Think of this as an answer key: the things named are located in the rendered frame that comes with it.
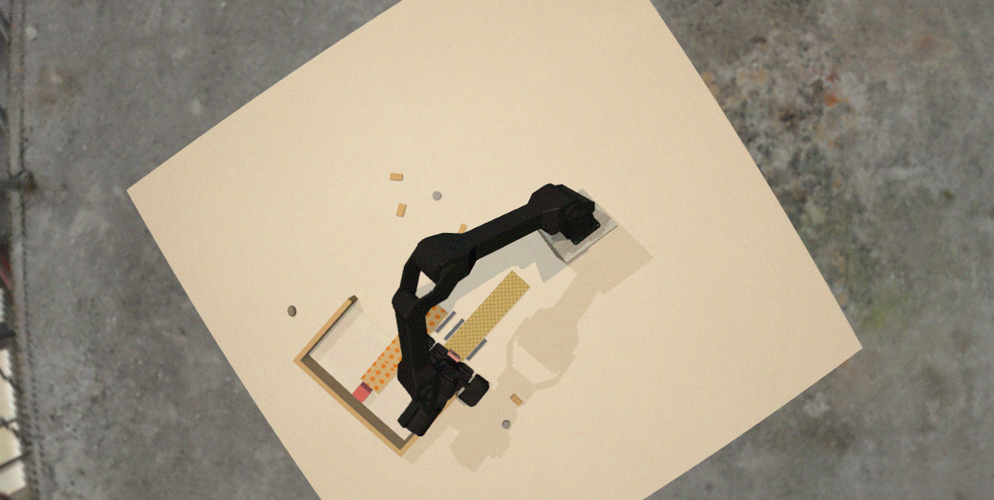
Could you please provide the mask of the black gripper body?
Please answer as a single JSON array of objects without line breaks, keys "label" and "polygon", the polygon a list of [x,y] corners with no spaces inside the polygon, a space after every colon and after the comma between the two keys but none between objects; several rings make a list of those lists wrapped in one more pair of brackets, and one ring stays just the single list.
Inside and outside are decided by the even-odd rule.
[{"label": "black gripper body", "polygon": [[489,383],[487,382],[487,380],[484,379],[484,377],[476,374],[474,375],[472,381],[470,382],[470,377],[472,377],[472,375],[469,372],[469,370],[466,370],[465,368],[462,367],[460,363],[454,361],[454,359],[452,359],[452,357],[450,357],[450,355],[448,355],[446,352],[445,355],[443,356],[443,353],[438,352],[436,348],[430,350],[433,347],[433,345],[436,344],[436,339],[433,339],[432,336],[427,335],[427,343],[429,343],[429,358],[430,361],[432,361],[434,368],[436,368],[437,366],[445,366],[445,363],[449,363],[452,366],[452,368],[455,368],[462,372],[462,375],[461,377],[459,377],[459,380],[457,382],[457,387],[459,386],[461,387],[461,389],[463,388],[464,390],[463,393],[458,395],[458,398],[460,398],[463,402],[465,402],[466,405],[469,405],[469,407],[475,407],[477,402],[481,400],[483,395],[487,393],[489,389]]}]

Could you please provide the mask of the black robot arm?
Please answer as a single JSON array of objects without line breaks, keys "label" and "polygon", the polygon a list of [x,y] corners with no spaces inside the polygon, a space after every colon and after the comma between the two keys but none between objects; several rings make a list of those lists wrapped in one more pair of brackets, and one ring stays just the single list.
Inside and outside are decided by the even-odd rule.
[{"label": "black robot arm", "polygon": [[[562,184],[546,184],[532,193],[526,205],[504,216],[468,232],[441,232],[418,243],[402,270],[400,288],[391,299],[402,354],[397,379],[412,399],[397,419],[401,427],[424,436],[443,412],[445,402],[457,391],[462,375],[449,363],[434,368],[430,361],[426,327],[430,309],[450,297],[477,260],[531,232],[543,230],[549,235],[561,232],[575,245],[585,241],[600,227],[593,211],[593,200],[581,193]],[[418,298],[415,294],[420,273],[436,286]]]}]

